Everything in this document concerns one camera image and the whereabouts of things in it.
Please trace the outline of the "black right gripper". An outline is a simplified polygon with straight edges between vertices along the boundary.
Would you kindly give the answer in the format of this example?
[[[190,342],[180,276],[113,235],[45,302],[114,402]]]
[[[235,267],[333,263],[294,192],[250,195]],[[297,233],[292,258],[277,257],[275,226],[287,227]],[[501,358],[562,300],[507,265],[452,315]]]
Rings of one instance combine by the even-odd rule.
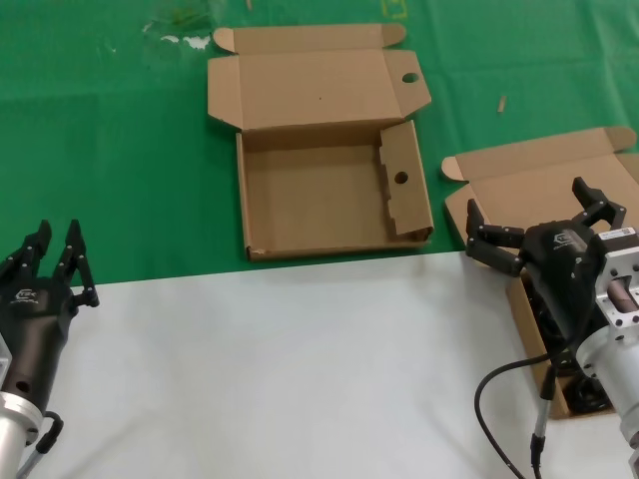
[[[605,222],[612,231],[623,226],[626,210],[576,177],[572,193],[582,207],[573,221],[524,229],[489,225],[475,200],[467,202],[466,254],[501,273],[520,275],[525,268],[561,334],[579,344],[590,334],[597,261],[587,255],[591,229]],[[509,252],[516,249],[519,253]]]

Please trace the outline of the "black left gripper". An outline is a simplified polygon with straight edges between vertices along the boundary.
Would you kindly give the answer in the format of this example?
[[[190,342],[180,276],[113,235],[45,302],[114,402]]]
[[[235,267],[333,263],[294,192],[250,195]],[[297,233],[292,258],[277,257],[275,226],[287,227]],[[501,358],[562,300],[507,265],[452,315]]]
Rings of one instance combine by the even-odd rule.
[[[58,364],[77,306],[99,306],[87,248],[78,220],[67,230],[65,247],[52,277],[35,277],[51,240],[42,221],[20,247],[1,262],[1,336],[12,359],[1,390],[39,410],[48,406]],[[82,292],[71,283],[79,273]]]

